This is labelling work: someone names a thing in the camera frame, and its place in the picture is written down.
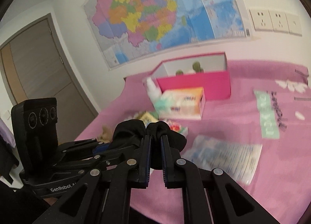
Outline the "beige bunny plush toy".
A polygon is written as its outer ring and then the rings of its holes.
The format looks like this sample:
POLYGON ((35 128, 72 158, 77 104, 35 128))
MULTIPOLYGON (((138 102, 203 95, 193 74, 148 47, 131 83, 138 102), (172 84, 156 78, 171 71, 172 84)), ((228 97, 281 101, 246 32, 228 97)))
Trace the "beige bunny plush toy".
POLYGON ((106 126, 102 126, 102 132, 97 136, 96 140, 99 142, 103 142, 104 144, 108 144, 112 142, 113 132, 112 130, 106 126))

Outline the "pink floral pocket tissues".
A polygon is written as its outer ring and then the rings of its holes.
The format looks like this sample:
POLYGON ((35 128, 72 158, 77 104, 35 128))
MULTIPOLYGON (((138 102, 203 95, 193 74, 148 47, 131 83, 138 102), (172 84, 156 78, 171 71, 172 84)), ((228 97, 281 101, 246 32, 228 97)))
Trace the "pink floral pocket tissues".
POLYGON ((180 123, 171 120, 167 120, 166 123, 171 130, 183 135, 184 137, 188 136, 188 127, 184 127, 180 123))

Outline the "yellow tissue pack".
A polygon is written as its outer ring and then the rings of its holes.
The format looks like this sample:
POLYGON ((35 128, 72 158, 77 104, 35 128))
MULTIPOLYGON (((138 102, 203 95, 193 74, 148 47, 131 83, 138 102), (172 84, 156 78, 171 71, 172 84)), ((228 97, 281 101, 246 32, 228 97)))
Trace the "yellow tissue pack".
POLYGON ((158 119, 149 111, 138 113, 134 116, 134 119, 141 120, 144 123, 145 127, 147 127, 150 123, 158 122, 158 119))

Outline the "green frog plush toy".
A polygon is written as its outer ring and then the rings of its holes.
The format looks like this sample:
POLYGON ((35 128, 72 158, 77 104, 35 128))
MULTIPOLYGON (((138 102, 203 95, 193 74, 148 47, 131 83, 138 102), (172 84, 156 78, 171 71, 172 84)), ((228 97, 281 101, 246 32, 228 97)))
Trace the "green frog plush toy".
POLYGON ((182 70, 177 70, 175 75, 176 76, 181 76, 181 75, 191 75, 191 74, 196 74, 196 73, 203 73, 204 70, 203 68, 201 67, 201 64, 200 62, 198 61, 195 61, 193 64, 192 64, 192 68, 189 69, 188 71, 184 72, 182 70))

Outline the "black hanging clothes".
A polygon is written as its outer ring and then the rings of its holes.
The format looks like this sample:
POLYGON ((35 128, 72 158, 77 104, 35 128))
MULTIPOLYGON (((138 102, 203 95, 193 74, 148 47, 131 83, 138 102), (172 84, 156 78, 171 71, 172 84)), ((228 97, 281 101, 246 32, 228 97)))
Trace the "black hanging clothes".
POLYGON ((0 139, 0 174, 8 183, 13 183, 10 171, 19 166, 18 159, 14 156, 11 146, 1 137, 0 139))

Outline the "white wet wipes pack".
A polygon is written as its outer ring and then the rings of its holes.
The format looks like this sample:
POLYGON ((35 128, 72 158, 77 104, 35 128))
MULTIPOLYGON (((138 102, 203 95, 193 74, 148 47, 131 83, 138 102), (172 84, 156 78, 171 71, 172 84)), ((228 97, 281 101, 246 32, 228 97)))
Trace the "white wet wipes pack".
POLYGON ((182 158, 211 171, 220 168, 233 180, 249 185, 261 155, 260 144, 239 144, 198 135, 182 158))

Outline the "purple garment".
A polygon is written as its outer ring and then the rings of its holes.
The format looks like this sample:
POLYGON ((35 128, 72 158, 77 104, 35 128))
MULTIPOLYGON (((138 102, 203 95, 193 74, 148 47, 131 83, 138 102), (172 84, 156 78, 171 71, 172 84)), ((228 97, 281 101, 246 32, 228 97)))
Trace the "purple garment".
POLYGON ((10 138, 10 130, 8 129, 8 127, 3 122, 2 119, 0 119, 0 132, 4 140, 8 140, 10 138))

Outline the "pink floral tablecloth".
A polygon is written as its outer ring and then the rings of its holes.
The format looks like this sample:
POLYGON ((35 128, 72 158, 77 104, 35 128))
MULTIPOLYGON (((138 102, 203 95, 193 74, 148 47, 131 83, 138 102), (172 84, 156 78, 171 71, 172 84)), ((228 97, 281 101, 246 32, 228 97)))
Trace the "pink floral tablecloth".
MULTIPOLYGON (((228 61, 231 96, 226 100, 206 102, 202 120, 184 120, 188 127, 187 145, 192 147, 199 135, 227 142, 262 144, 254 178, 249 186, 241 185, 280 223, 297 223, 310 204, 310 68, 276 61, 228 61), (272 111, 279 126, 279 139, 267 139, 272 121, 262 119, 254 90, 268 91, 272 111)), ((142 84, 148 73, 126 78, 119 97, 80 133, 76 140, 95 138, 102 125, 114 130, 116 125, 135 112, 153 106, 142 84)), ((130 206, 147 217, 134 223, 183 223, 180 189, 167 189, 162 171, 153 171, 149 187, 133 189, 130 206)))

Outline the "pastel tissue pack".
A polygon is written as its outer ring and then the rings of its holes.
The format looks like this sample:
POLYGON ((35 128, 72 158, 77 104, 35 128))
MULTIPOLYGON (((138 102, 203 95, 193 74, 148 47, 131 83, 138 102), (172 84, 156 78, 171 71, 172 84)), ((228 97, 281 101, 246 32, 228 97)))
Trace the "pastel tissue pack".
POLYGON ((160 119, 201 120, 205 103, 203 87, 170 89, 163 92, 154 108, 160 119))

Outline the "grey brown door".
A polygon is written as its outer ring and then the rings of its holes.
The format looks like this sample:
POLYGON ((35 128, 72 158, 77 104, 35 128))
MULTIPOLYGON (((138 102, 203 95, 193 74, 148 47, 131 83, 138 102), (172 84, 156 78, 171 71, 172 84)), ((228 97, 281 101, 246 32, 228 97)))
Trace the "grey brown door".
POLYGON ((1 73, 13 104, 57 99, 59 143, 76 140, 98 114, 74 75, 50 14, 1 44, 1 73))

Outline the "white pump lotion bottle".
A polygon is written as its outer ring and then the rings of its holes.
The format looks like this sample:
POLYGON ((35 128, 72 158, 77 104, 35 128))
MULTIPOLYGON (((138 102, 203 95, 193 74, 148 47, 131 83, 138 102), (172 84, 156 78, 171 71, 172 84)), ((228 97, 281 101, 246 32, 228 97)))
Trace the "white pump lotion bottle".
POLYGON ((154 105, 162 96, 161 89, 155 84, 151 77, 147 77, 145 80, 145 89, 147 91, 147 95, 154 105))

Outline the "pink cardboard box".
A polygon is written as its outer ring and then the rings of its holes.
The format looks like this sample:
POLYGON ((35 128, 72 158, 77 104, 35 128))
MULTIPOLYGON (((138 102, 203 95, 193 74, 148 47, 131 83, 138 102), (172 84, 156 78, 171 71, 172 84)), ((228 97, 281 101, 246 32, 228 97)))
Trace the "pink cardboard box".
POLYGON ((168 59, 160 62, 151 72, 161 91, 203 87, 206 101, 224 100, 231 96, 231 81, 225 52, 203 53, 168 59), (184 72, 198 61, 203 73, 176 76, 177 70, 184 72))

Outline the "colourful wall map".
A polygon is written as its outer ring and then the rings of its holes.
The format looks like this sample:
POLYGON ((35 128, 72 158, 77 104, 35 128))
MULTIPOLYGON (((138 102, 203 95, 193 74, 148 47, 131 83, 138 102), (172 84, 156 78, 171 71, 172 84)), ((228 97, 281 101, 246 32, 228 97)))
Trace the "colourful wall map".
POLYGON ((243 0, 87 0, 83 9, 111 69, 184 44, 249 36, 243 0))

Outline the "white wall socket panel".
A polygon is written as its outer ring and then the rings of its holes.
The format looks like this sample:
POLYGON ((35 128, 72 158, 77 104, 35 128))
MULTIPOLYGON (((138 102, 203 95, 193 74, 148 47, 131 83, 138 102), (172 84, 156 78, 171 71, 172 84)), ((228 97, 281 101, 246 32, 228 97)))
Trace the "white wall socket panel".
POLYGON ((250 9, 249 13, 256 31, 273 31, 302 36, 298 15, 265 9, 250 9))

